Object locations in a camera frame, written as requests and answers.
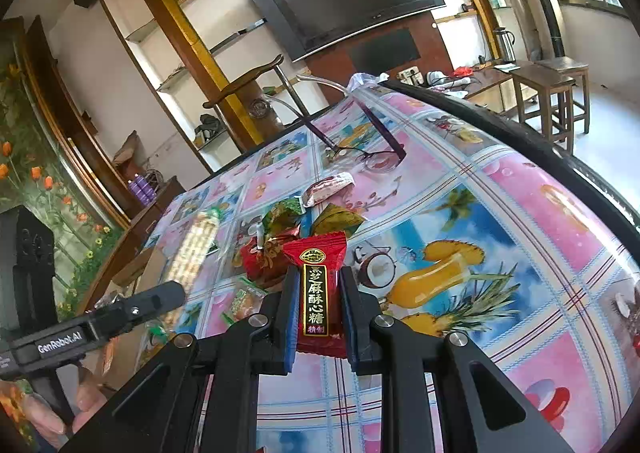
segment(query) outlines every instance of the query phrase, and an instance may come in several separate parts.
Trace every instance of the purple bottle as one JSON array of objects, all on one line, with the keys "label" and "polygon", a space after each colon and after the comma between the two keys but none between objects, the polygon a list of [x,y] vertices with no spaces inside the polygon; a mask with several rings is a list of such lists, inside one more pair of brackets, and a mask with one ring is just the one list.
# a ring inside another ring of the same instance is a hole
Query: purple bottle
[{"label": "purple bottle", "polygon": [[129,181],[129,191],[131,191],[140,202],[142,202],[143,206],[148,206],[150,204],[149,199],[140,189],[140,186],[135,182]]},{"label": "purple bottle", "polygon": [[149,182],[146,181],[146,178],[144,175],[138,175],[136,173],[136,182],[140,186],[140,189],[142,189],[142,192],[146,195],[146,197],[149,199],[150,202],[153,202],[154,200],[156,200],[156,192],[151,187],[151,184],[149,184]]}]

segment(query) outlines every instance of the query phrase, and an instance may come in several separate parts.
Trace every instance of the red candy wrapper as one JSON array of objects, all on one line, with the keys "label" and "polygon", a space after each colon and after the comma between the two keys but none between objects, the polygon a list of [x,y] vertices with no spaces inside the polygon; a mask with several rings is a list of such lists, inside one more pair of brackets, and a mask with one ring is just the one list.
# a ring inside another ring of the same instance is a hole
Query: red candy wrapper
[{"label": "red candy wrapper", "polygon": [[280,283],[289,266],[289,260],[282,253],[282,246],[297,239],[299,234],[300,226],[288,229],[267,239],[262,249],[257,248],[257,239],[253,237],[240,249],[247,278],[261,289],[270,289]]},{"label": "red candy wrapper", "polygon": [[289,242],[283,253],[300,268],[299,352],[346,358],[338,271],[347,251],[344,233]]}]

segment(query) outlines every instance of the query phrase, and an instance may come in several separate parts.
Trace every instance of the eyeglasses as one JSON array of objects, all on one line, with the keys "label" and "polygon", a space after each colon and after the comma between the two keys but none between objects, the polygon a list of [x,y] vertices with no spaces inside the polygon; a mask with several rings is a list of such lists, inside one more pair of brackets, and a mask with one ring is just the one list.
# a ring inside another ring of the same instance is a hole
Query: eyeglasses
[{"label": "eyeglasses", "polygon": [[338,146],[331,139],[329,139],[322,131],[320,131],[309,119],[300,115],[292,106],[287,104],[284,100],[278,99],[277,97],[268,97],[265,96],[266,100],[275,100],[280,104],[286,106],[291,112],[295,113],[295,115],[302,120],[303,124],[316,136],[318,137],[324,144],[326,145],[326,150],[328,152],[328,159],[331,161],[337,160],[339,157],[346,156],[348,154],[357,153],[355,156],[356,160],[359,162],[363,162],[364,166],[367,170],[373,173],[386,173],[391,171],[392,169],[398,167],[404,157],[406,157],[406,152],[402,147],[402,144],[398,142],[398,140],[391,134],[391,132],[386,129],[386,126],[380,121],[379,118],[375,116],[375,114],[369,109],[368,106],[363,104],[359,99],[354,97],[345,87],[341,86],[338,83],[334,83],[333,81],[329,81],[322,78],[317,78],[315,76],[306,76],[304,74],[299,74],[296,76],[300,81],[312,81],[318,84],[325,84],[326,86],[330,86],[335,88],[336,90],[340,90],[345,97],[351,97],[354,102],[360,107],[362,113],[365,114],[369,122],[373,125],[374,128],[378,131],[378,133],[385,139],[386,143],[391,148],[381,150],[381,151],[364,151],[363,149],[357,147],[349,147],[349,146]]}]

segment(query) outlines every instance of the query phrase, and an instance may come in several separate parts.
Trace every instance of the metal screw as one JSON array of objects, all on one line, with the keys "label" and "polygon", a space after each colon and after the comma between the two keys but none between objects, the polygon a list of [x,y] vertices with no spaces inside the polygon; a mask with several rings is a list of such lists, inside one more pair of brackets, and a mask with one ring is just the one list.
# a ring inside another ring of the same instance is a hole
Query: metal screw
[{"label": "metal screw", "polygon": [[254,314],[249,318],[249,324],[256,328],[264,327],[268,322],[269,318],[264,314]]},{"label": "metal screw", "polygon": [[383,328],[389,328],[392,324],[394,324],[393,316],[388,314],[378,314],[373,321],[376,325]]},{"label": "metal screw", "polygon": [[191,334],[178,334],[174,338],[174,345],[177,348],[189,348],[193,343],[193,336]]},{"label": "metal screw", "polygon": [[462,332],[452,332],[449,334],[449,341],[452,345],[463,347],[469,342],[469,338]]}]

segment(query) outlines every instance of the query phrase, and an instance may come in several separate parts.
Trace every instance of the wooden stool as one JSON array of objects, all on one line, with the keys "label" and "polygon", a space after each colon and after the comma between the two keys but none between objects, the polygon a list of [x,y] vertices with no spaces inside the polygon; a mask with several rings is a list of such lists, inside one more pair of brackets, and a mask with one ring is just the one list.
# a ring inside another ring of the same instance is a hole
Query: wooden stool
[{"label": "wooden stool", "polygon": [[584,120],[584,133],[589,133],[589,123],[591,120],[591,101],[589,98],[589,65],[580,63],[567,56],[560,58],[545,59],[537,62],[547,68],[555,70],[559,74],[568,75],[575,80],[582,79],[582,93],[584,95],[584,104],[574,99],[574,104],[582,110],[580,115],[574,115],[574,121]]},{"label": "wooden stool", "polygon": [[[551,142],[566,140],[566,150],[574,153],[574,109],[567,106],[574,103],[572,86],[574,78],[563,76],[551,68],[538,64],[528,65],[510,72],[513,77],[513,87],[516,92],[518,120],[525,124],[528,118],[542,116],[542,135]],[[522,90],[520,86],[526,84],[538,93],[540,109],[526,113]],[[558,94],[558,107],[551,106],[551,95]],[[558,121],[553,118],[554,110],[558,110]]]}]

